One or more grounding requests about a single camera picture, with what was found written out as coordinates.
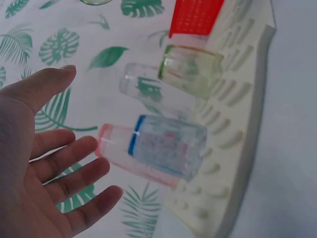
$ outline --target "green leaf pattern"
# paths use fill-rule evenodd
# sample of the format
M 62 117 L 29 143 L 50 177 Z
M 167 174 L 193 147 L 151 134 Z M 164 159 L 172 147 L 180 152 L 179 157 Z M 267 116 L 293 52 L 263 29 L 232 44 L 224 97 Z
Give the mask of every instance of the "green leaf pattern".
M 127 226 L 126 234 L 132 238 L 152 238 L 159 218 L 161 204 L 158 203 L 158 190 L 149 192 L 148 182 L 142 194 L 133 187 L 125 191 L 120 210 Z
M 8 8 L 6 9 L 5 13 L 5 17 L 6 18 L 10 18 L 12 16 L 14 16 L 15 14 L 17 14 L 19 11 L 21 11 L 26 4 L 29 2 L 29 0 L 15 0 L 13 1 Z
M 153 17 L 162 14 L 164 7 L 161 0 L 122 0 L 123 15 L 130 17 Z
M 109 24 L 106 18 L 102 14 L 99 14 L 98 16 L 100 18 L 99 21 L 92 21 L 92 22 L 89 22 L 89 24 L 97 24 L 97 25 L 100 25 L 104 30 L 109 30 Z
M 77 163 L 77 164 L 73 165 L 72 167 L 68 168 L 67 170 L 65 170 L 57 178 L 59 178 L 61 176 L 68 175 L 68 174 L 74 172 L 75 170 L 77 170 L 79 168 L 81 168 L 81 166 L 80 166 L 80 164 Z M 57 208 L 62 213 L 67 213 L 67 212 L 70 212 L 73 209 L 76 209 L 76 208 L 86 204 L 87 202 L 89 202 L 94 197 L 95 197 L 95 195 L 94 195 L 94 185 L 89 185 L 83 191 L 80 191 L 78 194 L 72 196 L 68 200 L 66 200 L 66 201 L 62 202 L 61 204 L 57 205 Z
M 165 31 L 156 31 L 152 34 L 149 35 L 148 37 L 148 40 L 150 40 L 152 37 L 154 36 L 157 36 L 157 35 L 160 35 L 160 38 L 159 38 L 159 47 L 161 48 L 162 45 L 163 45 L 163 42 L 165 40 L 165 38 L 168 36 L 169 34 L 169 30 L 165 30 Z
M 79 35 L 76 32 L 61 28 L 56 34 L 50 36 L 41 46 L 39 57 L 42 62 L 51 66 L 62 58 L 72 57 L 79 46 Z
M 91 60 L 88 70 L 93 68 L 106 68 L 114 65 L 126 50 L 127 48 L 125 47 L 115 46 L 104 49 Z
M 48 8 L 52 5 L 54 5 L 55 3 L 59 2 L 60 0 L 50 0 L 48 2 L 46 2 L 45 4 L 43 4 L 41 7 L 39 7 L 39 9 L 45 9 Z
M 33 47 L 32 37 L 28 32 L 31 29 L 25 28 L 27 24 L 20 24 L 14 27 L 6 34 L 0 35 L 2 41 L 0 44 L 0 57 L 6 62 L 11 60 L 11 63 L 24 65 L 27 63 L 29 54 Z
M 73 128 L 64 125 L 68 111 L 70 91 L 71 89 L 68 88 L 64 92 L 55 95 L 35 115 L 36 132 L 57 128 L 66 128 L 73 131 L 91 131 L 97 129 L 97 126 L 89 128 Z

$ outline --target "monstera leaf print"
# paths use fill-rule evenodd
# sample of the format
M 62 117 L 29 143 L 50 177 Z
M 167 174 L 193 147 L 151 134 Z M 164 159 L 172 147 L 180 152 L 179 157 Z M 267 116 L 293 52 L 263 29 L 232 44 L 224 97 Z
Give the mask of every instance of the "monstera leaf print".
M 2 41 L 0 44 L 0 57 L 4 61 L 11 60 L 12 63 L 24 65 L 27 63 L 32 49 L 32 37 L 28 32 L 31 29 L 25 28 L 27 24 L 20 24 L 10 30 L 8 33 L 0 35 Z
M 58 178 L 61 177 L 61 176 L 68 175 L 68 174 L 74 172 L 75 170 L 77 170 L 79 168 L 81 168 L 80 164 L 75 164 L 72 167 L 70 167 L 67 170 L 65 170 L 60 176 L 58 176 Z M 62 202 L 61 204 L 59 204 L 57 206 L 57 208 L 62 213 L 70 212 L 71 210 L 76 209 L 76 208 L 86 204 L 92 198 L 94 198 L 95 195 L 94 195 L 93 192 L 94 192 L 94 186 L 93 185 L 89 185 L 83 191 L 80 191 L 78 194 L 72 196 L 67 201 Z
M 13 1 L 8 8 L 6 9 L 5 13 L 5 17 L 9 18 L 14 16 L 16 13 L 18 13 L 19 11 L 21 11 L 25 5 L 29 2 L 29 0 L 15 0 Z
M 79 35 L 76 32 L 61 28 L 56 34 L 50 36 L 41 46 L 39 57 L 42 62 L 51 66 L 62 58 L 72 57 L 79 46 Z
M 68 111 L 70 88 L 55 95 L 45 106 L 35 115 L 35 131 L 44 131 L 56 128 L 66 128 L 73 131 L 91 131 L 97 127 L 73 128 L 64 125 Z
M 6 71 L 5 71 L 5 68 L 2 66 L 0 68 L 0 88 L 3 87 L 5 79 L 6 79 Z
M 149 192 L 148 182 L 142 194 L 131 186 L 125 191 L 122 199 L 125 220 L 122 221 L 128 227 L 126 234 L 132 238 L 152 238 L 159 218 L 161 204 L 158 203 L 158 190 Z
M 130 17 L 152 17 L 162 14 L 164 7 L 161 0 L 122 0 L 123 15 Z

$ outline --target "white drying rack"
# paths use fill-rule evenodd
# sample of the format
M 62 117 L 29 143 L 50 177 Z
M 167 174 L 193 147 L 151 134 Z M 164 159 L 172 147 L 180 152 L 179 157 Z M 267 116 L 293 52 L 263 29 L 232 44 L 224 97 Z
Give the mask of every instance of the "white drying rack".
M 206 49 L 224 55 L 224 74 L 195 121 L 209 130 L 203 164 L 171 190 L 167 207 L 198 238 L 234 225 L 253 164 L 263 108 L 266 55 L 275 32 L 270 0 L 227 0 Z

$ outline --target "palm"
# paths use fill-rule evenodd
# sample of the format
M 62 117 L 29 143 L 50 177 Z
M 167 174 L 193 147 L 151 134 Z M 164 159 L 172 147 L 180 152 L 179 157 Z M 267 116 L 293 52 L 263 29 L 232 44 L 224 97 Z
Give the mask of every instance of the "palm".
M 56 178 L 91 154 L 97 141 L 90 136 L 75 140 L 66 129 L 34 134 L 34 115 L 69 85 L 74 72 L 42 70 L 0 91 L 0 219 L 7 222 L 0 224 L 1 237 L 71 238 L 104 216 L 122 195 L 119 187 L 111 186 L 73 211 L 62 214 L 56 208 L 109 171 L 108 161 L 98 158 Z

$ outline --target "plastic cup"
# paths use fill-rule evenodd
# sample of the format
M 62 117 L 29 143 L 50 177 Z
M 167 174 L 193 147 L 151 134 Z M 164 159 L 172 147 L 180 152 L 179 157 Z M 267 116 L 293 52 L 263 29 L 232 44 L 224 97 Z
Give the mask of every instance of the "plastic cup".
M 170 187 L 175 187 L 179 181 L 178 177 L 140 163 L 128 155 L 127 150 L 133 132 L 134 129 L 132 128 L 105 124 L 100 131 L 96 155 L 107 158 L 113 165 L 135 175 Z
M 119 91 L 179 119 L 195 115 L 195 97 L 159 80 L 158 68 L 153 66 L 128 63 Z
M 223 56 L 203 49 L 169 45 L 158 78 L 196 98 L 208 100 L 222 76 Z

